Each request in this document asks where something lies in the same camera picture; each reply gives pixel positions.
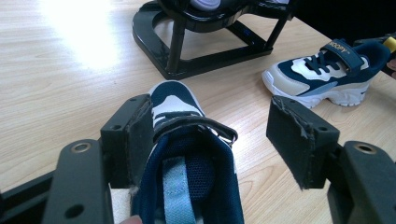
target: wooden floor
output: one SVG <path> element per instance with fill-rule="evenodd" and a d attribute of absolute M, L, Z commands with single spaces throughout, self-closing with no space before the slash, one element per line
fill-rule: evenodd
<path fill-rule="evenodd" d="M 0 190 L 52 171 L 67 144 L 98 139 L 130 97 L 163 77 L 132 37 L 144 0 L 0 1 Z M 240 18 L 267 38 L 275 21 Z M 169 43 L 172 22 L 157 28 Z M 313 55 L 329 39 L 297 19 L 271 55 L 182 80 L 209 118 L 236 129 L 233 153 L 246 223 L 331 223 L 326 189 L 300 191 L 265 136 L 271 93 L 261 73 L 271 64 Z M 226 30 L 187 32 L 183 58 L 243 46 Z M 341 131 L 396 160 L 396 81 L 379 73 L 359 106 L 323 101 L 313 109 Z"/>

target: shoe strap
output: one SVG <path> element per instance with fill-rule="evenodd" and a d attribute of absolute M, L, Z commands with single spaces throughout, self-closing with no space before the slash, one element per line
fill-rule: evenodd
<path fill-rule="evenodd" d="M 334 39 L 320 50 L 326 49 L 337 55 L 346 65 L 346 75 L 355 77 L 361 71 L 364 61 L 361 56 L 347 43 L 342 40 Z"/>
<path fill-rule="evenodd" d="M 187 126 L 205 126 L 210 128 L 212 131 L 217 133 L 217 136 L 224 140 L 229 146 L 231 146 L 238 138 L 238 133 L 236 130 L 218 123 L 213 119 L 200 116 L 183 116 L 169 119 L 168 121 L 155 127 L 153 137 L 154 143 L 157 143 L 162 136 Z"/>

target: shoe heel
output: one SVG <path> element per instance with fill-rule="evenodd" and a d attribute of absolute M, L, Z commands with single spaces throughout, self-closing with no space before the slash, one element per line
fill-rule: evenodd
<path fill-rule="evenodd" d="M 359 105 L 363 101 L 368 88 L 369 83 L 362 83 L 358 88 L 344 89 L 335 92 L 334 94 L 329 96 L 329 100 L 336 105 Z"/>

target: shoe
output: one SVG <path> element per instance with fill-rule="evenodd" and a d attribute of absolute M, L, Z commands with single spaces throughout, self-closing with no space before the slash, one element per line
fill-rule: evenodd
<path fill-rule="evenodd" d="M 231 144 L 236 131 L 205 117 L 181 82 L 149 92 L 155 146 L 132 215 L 143 223 L 244 223 Z"/>
<path fill-rule="evenodd" d="M 262 81 L 272 94 L 308 108 L 326 98 L 337 105 L 358 105 L 389 55 L 389 49 L 375 41 L 352 48 L 335 39 L 314 56 L 272 65 L 262 73 Z"/>
<path fill-rule="evenodd" d="M 220 5 L 220 0 L 191 0 L 190 4 L 201 11 L 213 11 Z"/>

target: yellow object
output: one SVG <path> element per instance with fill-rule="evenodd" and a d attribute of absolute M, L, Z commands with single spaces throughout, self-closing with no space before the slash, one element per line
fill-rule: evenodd
<path fill-rule="evenodd" d="M 391 53 L 396 51 L 396 39 L 393 37 L 389 37 L 386 41 L 384 41 L 384 45 L 390 49 Z"/>

